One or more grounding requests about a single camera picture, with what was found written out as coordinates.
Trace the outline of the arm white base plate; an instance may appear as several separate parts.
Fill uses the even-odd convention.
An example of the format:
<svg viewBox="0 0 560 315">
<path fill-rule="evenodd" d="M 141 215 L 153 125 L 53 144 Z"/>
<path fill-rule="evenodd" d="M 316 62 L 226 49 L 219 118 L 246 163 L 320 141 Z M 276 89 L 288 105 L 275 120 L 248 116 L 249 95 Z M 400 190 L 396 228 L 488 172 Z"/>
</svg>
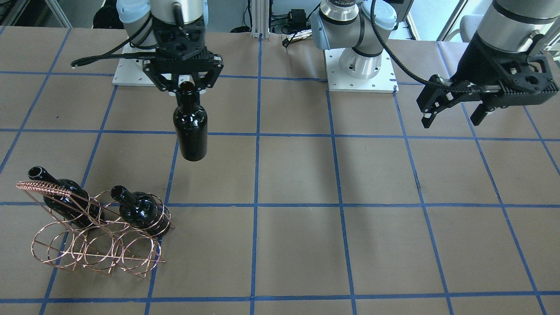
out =
<svg viewBox="0 0 560 315">
<path fill-rule="evenodd" d="M 374 57 L 356 54 L 352 48 L 324 50 L 329 91 L 398 92 L 391 58 L 386 51 Z"/>
<path fill-rule="evenodd" d="M 115 86 L 155 87 L 152 80 L 143 71 L 140 59 L 120 58 L 112 80 Z"/>
</svg>

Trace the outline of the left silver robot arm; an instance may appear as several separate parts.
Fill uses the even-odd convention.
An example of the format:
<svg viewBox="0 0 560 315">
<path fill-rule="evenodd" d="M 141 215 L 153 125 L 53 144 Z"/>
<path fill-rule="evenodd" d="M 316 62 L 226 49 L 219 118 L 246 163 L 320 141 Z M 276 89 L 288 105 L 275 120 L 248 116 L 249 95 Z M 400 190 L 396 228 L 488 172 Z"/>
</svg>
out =
<svg viewBox="0 0 560 315">
<path fill-rule="evenodd" d="M 543 49 L 558 18 L 557 0 L 494 0 L 454 76 L 432 75 L 418 96 L 424 128 L 460 102 L 479 102 L 470 118 L 478 126 L 497 108 L 540 105 L 557 95 Z"/>
</svg>

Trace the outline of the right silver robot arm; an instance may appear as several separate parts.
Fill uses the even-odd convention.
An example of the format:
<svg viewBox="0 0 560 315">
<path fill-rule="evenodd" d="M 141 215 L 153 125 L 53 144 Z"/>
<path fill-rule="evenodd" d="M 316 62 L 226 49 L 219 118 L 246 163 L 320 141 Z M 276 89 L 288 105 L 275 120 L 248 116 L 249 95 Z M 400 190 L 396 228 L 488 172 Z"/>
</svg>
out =
<svg viewBox="0 0 560 315">
<path fill-rule="evenodd" d="M 214 86 L 223 60 L 205 44 L 204 0 L 119 0 L 116 10 L 131 41 L 122 49 L 114 85 L 170 95 L 186 81 L 201 94 Z"/>
</svg>

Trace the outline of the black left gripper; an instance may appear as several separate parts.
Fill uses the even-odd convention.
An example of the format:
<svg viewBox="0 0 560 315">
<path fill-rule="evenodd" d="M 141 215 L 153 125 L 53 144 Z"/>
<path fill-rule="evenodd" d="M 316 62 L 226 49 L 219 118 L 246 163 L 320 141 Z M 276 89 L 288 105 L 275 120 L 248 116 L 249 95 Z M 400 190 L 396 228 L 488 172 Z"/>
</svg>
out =
<svg viewBox="0 0 560 315">
<path fill-rule="evenodd" d="M 482 86 L 500 86 L 498 93 L 483 92 Z M 470 116 L 479 126 L 495 106 L 540 105 L 559 92 L 552 66 L 543 52 L 498 50 L 475 35 L 468 44 L 452 79 L 438 74 L 424 82 L 416 99 L 423 114 L 424 128 L 430 128 L 436 116 L 463 101 L 482 101 Z"/>
</svg>

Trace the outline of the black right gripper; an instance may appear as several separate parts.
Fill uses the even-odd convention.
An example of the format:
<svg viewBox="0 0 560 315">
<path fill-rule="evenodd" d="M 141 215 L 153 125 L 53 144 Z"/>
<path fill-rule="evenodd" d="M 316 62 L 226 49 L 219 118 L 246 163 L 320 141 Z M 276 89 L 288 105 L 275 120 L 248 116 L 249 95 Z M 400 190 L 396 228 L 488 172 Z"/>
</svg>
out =
<svg viewBox="0 0 560 315">
<path fill-rule="evenodd" d="M 151 28 L 157 47 L 143 62 L 143 72 L 158 90 L 177 93 L 180 74 L 195 74 L 198 92 L 214 87 L 224 63 L 221 55 L 206 47 L 204 22 L 182 26 L 152 22 Z"/>
</svg>

